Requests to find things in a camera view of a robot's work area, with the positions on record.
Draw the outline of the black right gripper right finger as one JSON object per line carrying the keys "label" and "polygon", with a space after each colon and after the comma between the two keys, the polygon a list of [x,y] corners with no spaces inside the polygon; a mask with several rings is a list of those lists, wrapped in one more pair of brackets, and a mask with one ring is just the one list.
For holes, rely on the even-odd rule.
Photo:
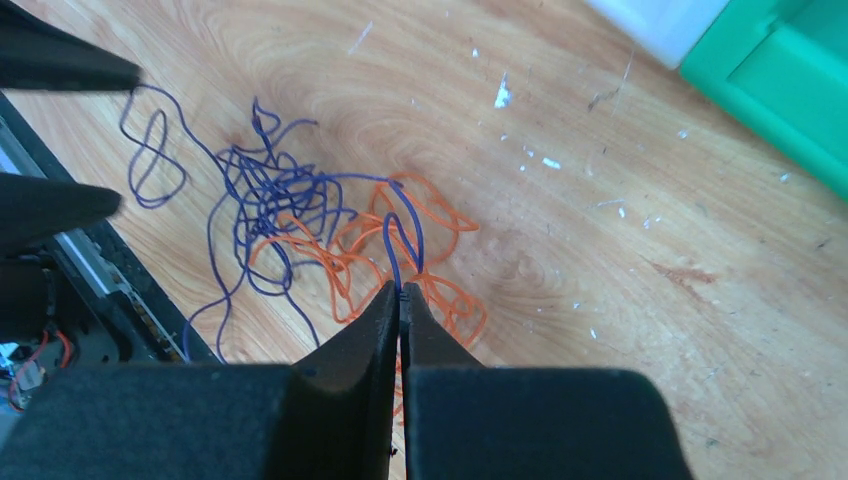
{"label": "black right gripper right finger", "polygon": [[487,367],[412,283],[401,293],[411,479],[688,479],[670,410],[643,374]]}

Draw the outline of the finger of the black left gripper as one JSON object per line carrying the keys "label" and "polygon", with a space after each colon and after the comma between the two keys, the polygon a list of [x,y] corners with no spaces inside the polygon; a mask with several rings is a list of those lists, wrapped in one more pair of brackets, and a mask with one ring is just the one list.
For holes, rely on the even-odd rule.
{"label": "finger of the black left gripper", "polygon": [[1,3],[1,87],[55,92],[131,91],[142,69],[66,33],[11,1]]}
{"label": "finger of the black left gripper", "polygon": [[122,196],[109,188],[12,173],[1,175],[1,254],[16,254],[56,234],[116,214]]}

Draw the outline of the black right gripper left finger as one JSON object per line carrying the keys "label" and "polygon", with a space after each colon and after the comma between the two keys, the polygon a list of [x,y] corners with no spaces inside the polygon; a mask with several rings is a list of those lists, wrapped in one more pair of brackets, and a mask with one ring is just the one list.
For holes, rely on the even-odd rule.
{"label": "black right gripper left finger", "polygon": [[292,364],[75,367],[1,450],[5,479],[384,479],[398,289]]}

